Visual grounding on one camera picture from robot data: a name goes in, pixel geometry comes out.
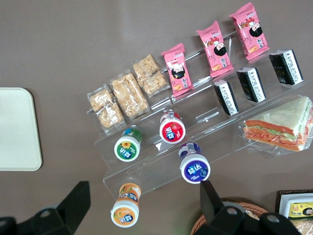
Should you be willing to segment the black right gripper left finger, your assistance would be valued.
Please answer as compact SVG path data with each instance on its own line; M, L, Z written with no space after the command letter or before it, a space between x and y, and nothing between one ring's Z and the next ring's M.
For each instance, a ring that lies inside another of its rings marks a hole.
M88 181L80 181L55 208L39 211L17 223L14 217L0 219L2 235L73 235L90 208Z

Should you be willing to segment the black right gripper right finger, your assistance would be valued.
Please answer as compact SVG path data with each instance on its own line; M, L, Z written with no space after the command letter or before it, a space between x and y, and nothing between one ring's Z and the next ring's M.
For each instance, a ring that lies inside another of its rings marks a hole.
M200 202L206 223L196 235L298 235L300 232L284 216L264 213L251 218L239 206L226 206L209 180L200 183Z

